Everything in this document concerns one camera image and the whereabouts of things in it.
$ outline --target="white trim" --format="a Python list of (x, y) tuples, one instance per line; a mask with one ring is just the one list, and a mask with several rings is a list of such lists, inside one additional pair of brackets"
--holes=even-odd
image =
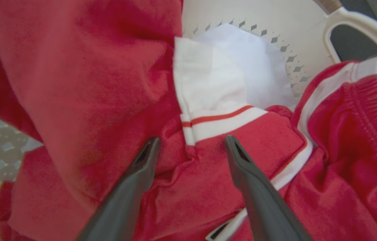
[(181, 108), (182, 113), (188, 113), (188, 106), (184, 99), (183, 94), (183, 83), (182, 83), (182, 76), (179, 75), (180, 68), (178, 68), (178, 64), (180, 61), (183, 62), (183, 59), (180, 59), (186, 55), (187, 46), (190, 46), (190, 40), (187, 38), (179, 38), (175, 37), (175, 53), (173, 53), (173, 81), (175, 86), (176, 98), (179, 103), (179, 107)]
[[(246, 210), (246, 208), (243, 208), (240, 212), (238, 212), (238, 214), (236, 214), (234, 218), (229, 220), (230, 222), (225, 222), (228, 222), (227, 226), (225, 226), (225, 228), (221, 231), (221, 233), (219, 233), (219, 235), (214, 239), (214, 241), (227, 241), (229, 238), (231, 238), (242, 225), (243, 221), (247, 216), (248, 211)], [(208, 234), (206, 238), (208, 238), (212, 234), (214, 234), (214, 232)]]
[(358, 81), (371, 75), (377, 75), (377, 57), (359, 63), (356, 76), (352, 79)]
[[(190, 123), (190, 117), (187, 114), (181, 114), (181, 122)], [(194, 146), (196, 141), (194, 140), (193, 129), (189, 127), (182, 127), (184, 133), (185, 143), (190, 146)]]
[(266, 113), (267, 111), (265, 110), (251, 107), (237, 116), (193, 125), (192, 128), (195, 142), (229, 133), (248, 124), (249, 122), (252, 122), (255, 119), (258, 119)]
[(273, 177), (270, 182), (276, 188), (276, 190), (281, 189), (286, 184), (291, 182), (291, 180), (300, 172), (303, 166), (306, 164), (307, 160), (309, 160), (310, 155), (313, 151), (313, 143), (309, 138), (304, 136), (306, 139), (306, 146), (303, 150), (301, 150), (294, 159), (283, 168), (275, 177)]
[(316, 110), (316, 108), (326, 99), (329, 95), (338, 90), (342, 84), (346, 82), (351, 82), (352, 70), (357, 67), (358, 64), (350, 63), (344, 66), (335, 75), (324, 79), (318, 87), (315, 88), (312, 95), (306, 101), (300, 114), (300, 120), (298, 121), (297, 128), (305, 135), (308, 139), (312, 140), (310, 137), (307, 124), (309, 122), (310, 116)]
[(344, 79), (342, 79), (342, 81), (344, 81), (344, 82), (352, 82), (352, 79), (356, 79), (356, 76), (358, 75), (358, 67), (359, 67), (359, 64), (351, 64), (351, 68), (350, 68), (350, 66), (349, 66), (349, 64), (348, 65), (346, 65), (345, 67), (348, 67), (349, 68), (349, 71), (350, 71), (350, 74), (349, 74), (349, 78), (346, 80), (346, 81), (344, 81)]

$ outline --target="red stripe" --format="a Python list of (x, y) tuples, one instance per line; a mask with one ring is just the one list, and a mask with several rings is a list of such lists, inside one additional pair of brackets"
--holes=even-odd
[(191, 128), (191, 123), (190, 122), (182, 122), (182, 127)]
[(203, 123), (203, 122), (213, 122), (213, 121), (218, 121), (220, 119), (228, 119), (228, 118), (237, 116), (238, 114), (240, 114), (240, 113), (242, 113), (242, 112), (244, 112), (248, 109), (251, 109), (252, 107), (253, 107), (252, 105), (247, 105), (247, 106), (244, 106), (244, 107), (240, 108), (239, 110), (237, 110), (233, 113), (216, 115), (216, 116), (199, 117), (199, 118), (192, 120), (191, 123), (190, 122), (182, 122), (182, 127), (191, 128), (193, 125), (197, 125), (197, 124), (200, 124), (200, 123)]

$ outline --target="pile of clothes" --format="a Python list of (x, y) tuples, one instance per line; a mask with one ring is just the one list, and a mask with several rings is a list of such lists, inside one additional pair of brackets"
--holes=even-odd
[[(205, 240), (245, 206), (231, 134), (313, 240), (377, 241), (377, 57), (324, 70), (294, 111), (261, 107), (222, 49), (178, 38), (181, 14), (180, 0), (0, 0), (0, 119), (44, 144), (0, 189), (2, 240), (75, 240), (150, 136), (133, 240)], [(252, 239), (245, 219), (231, 240)]]

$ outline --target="basket handle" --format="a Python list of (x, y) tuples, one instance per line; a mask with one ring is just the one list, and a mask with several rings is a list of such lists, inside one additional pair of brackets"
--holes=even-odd
[(377, 44), (377, 21), (363, 14), (349, 12), (344, 7), (340, 7), (328, 16), (326, 23), (324, 41), (335, 63), (340, 62), (340, 58), (331, 43), (331, 32), (336, 26), (351, 26), (365, 34)]

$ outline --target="laundry basket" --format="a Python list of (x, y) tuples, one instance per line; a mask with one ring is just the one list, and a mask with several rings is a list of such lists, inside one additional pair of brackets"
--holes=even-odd
[(266, 38), (283, 52), (297, 102), (313, 77), (340, 62), (330, 39), (336, 26), (358, 29), (377, 44), (377, 21), (347, 11), (338, 0), (184, 0), (184, 37), (222, 23)]

